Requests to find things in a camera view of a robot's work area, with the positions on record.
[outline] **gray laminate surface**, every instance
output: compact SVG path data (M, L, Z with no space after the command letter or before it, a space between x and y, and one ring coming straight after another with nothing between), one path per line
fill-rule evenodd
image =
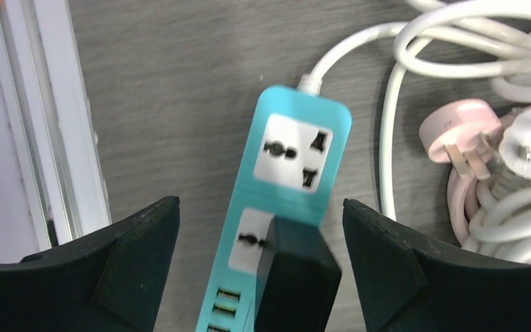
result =
M355 31L416 13L401 0L70 0L113 219L166 195L181 227L156 331L194 330L229 197L260 92L296 84ZM436 46L432 59L481 56ZM344 102L353 129L324 224L344 269L329 332L360 332L363 317L344 244L342 200L377 207L378 109L393 65L391 40L353 52L329 72L326 97ZM400 221L452 241L447 168L424 155L417 130L458 98L492 98L487 82L408 75L394 137Z

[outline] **power strip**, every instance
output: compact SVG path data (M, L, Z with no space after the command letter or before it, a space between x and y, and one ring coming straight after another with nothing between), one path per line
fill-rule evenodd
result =
M275 216L320 227L351 114L284 86L259 97L196 332L254 332L257 268Z

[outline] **black object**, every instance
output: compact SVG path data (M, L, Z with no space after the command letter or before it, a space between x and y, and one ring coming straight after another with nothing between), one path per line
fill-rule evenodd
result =
M180 223L164 198L62 246L0 264L0 331L152 331Z
M255 332L324 332L341 276L318 228L274 218L257 270Z
M426 237L354 200L343 226L368 332L531 331L531 266Z

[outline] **metal frame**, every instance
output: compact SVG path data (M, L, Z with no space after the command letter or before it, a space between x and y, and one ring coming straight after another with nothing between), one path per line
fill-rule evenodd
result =
M40 250L109 225L66 0L0 1L0 79Z

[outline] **white power cord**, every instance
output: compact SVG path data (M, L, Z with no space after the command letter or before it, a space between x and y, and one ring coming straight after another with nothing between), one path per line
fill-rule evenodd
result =
M469 222L463 247L531 264L531 107L504 131L498 151L505 169L492 186L489 181L477 185L481 208Z
M398 94L406 70L447 79L488 77L492 89L502 98L531 103L531 33L485 18L495 16L531 20L531 0L472 0L451 5L437 0L405 1L425 13L410 22L380 24L347 37L329 50L310 74L303 76L299 85L304 92L318 94L323 76L347 53L376 39L395 37L393 52L398 63L389 78L380 129L381 210L394 220L393 127ZM499 61L437 64L418 59L416 55L433 39L480 50L498 57Z

